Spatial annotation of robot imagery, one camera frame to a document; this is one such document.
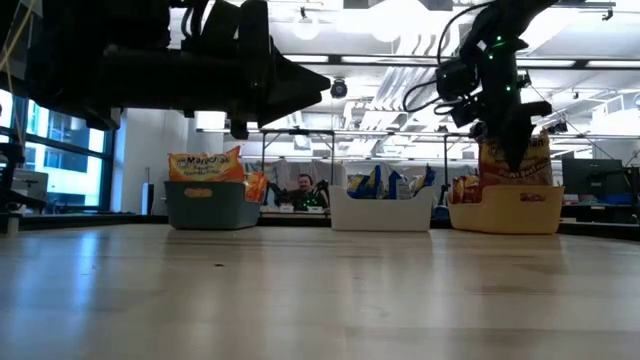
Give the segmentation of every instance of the table surface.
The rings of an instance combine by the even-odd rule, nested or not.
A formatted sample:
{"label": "table surface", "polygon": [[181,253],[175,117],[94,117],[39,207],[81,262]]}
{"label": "table surface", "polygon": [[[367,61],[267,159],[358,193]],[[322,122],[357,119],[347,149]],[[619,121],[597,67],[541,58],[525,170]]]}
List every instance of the table surface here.
{"label": "table surface", "polygon": [[2,359],[638,359],[640,247],[572,236],[176,231],[0,241]]}

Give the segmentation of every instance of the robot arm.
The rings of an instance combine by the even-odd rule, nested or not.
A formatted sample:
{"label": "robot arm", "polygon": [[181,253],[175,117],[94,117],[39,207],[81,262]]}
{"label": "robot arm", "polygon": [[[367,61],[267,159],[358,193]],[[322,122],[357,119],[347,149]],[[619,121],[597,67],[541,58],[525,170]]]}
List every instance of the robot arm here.
{"label": "robot arm", "polygon": [[[531,116],[551,113],[545,101],[522,104],[520,89],[528,81],[518,76],[516,52],[528,47],[520,36],[531,21],[558,0],[495,0],[478,14],[460,58],[442,63],[438,93],[451,104],[458,127],[476,119],[482,135],[497,140],[512,170],[520,167],[533,126]],[[471,93],[482,85],[482,92]]]}

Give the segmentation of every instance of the security camera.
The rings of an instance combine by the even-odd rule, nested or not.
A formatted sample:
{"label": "security camera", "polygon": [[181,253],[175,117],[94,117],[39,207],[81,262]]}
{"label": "security camera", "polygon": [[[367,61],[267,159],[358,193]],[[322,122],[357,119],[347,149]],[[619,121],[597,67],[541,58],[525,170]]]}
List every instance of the security camera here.
{"label": "security camera", "polygon": [[347,96],[347,84],[344,79],[335,79],[331,85],[331,97],[334,99],[343,99]]}

